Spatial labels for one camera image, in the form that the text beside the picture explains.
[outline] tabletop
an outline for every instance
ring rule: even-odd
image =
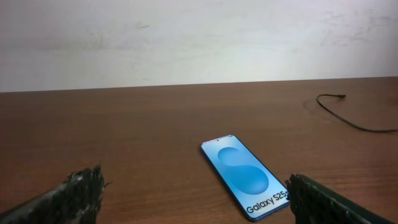
[[[200,144],[237,136],[281,181],[305,174],[398,222],[398,77],[0,93],[0,211],[101,164],[98,223],[248,223]],[[294,223],[285,208],[260,223]]]

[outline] blue phone screen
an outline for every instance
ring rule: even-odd
[[[258,220],[289,204],[286,188],[237,137],[205,142],[201,148],[251,219]]]

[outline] brown wooden surface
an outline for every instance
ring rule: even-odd
[[[234,134],[280,180],[301,173],[398,222],[398,77],[0,94],[0,211],[101,163],[98,223],[247,223],[200,154]],[[261,223],[294,223],[289,208]]]

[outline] wood grain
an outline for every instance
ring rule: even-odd
[[[398,77],[0,94],[0,210],[101,164],[98,223],[246,223],[200,154],[234,134],[280,180],[305,174],[398,222]],[[284,209],[261,223],[294,223]]]

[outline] black cable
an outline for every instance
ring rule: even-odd
[[[331,110],[329,110],[328,108],[326,108],[326,106],[323,106],[320,102],[319,102],[319,97],[321,96],[334,96],[334,97],[338,97],[343,99],[344,97],[346,97],[346,95],[331,95],[331,94],[321,94],[317,97],[317,103],[323,108],[325,109],[327,112],[331,113],[333,116],[335,116],[336,118],[342,120],[344,123],[351,125],[352,127],[362,130],[362,131],[369,131],[372,133],[391,133],[391,132],[397,132],[398,129],[388,129],[388,130],[373,130],[373,129],[368,129],[368,128],[362,128],[356,124],[353,124],[349,121],[347,121],[346,119],[342,118],[341,116],[338,116],[337,114],[335,114],[334,112],[332,112]]]

